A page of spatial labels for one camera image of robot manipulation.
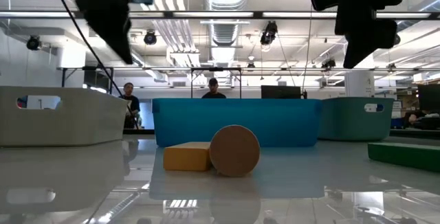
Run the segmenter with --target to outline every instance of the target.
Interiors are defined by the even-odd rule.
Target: white plastic bin
[[[22,109],[23,96],[58,96],[55,109]],[[0,146],[84,146],[122,139],[127,102],[90,89],[0,87]]]

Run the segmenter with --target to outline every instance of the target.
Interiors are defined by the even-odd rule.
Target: computer monitor
[[[419,104],[423,111],[440,110],[440,85],[419,85]]]
[[[288,86],[261,86],[261,98],[301,99],[301,88]]]

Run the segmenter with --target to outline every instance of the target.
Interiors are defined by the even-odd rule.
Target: teal plastic bin
[[[390,134],[391,98],[331,98],[322,101],[319,139],[380,141]]]
[[[156,143],[210,142],[221,128],[238,124],[250,129],[261,147],[314,146],[321,108],[320,100],[154,99]]]

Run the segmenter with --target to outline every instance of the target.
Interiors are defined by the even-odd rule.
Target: yellow block
[[[210,142],[188,142],[165,148],[164,169],[207,171],[211,167]]]

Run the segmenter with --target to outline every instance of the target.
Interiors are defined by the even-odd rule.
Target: glossy white surface
[[[440,175],[369,161],[363,143],[265,148],[239,179],[165,172],[152,139],[1,149],[0,175],[0,224],[440,223]]]

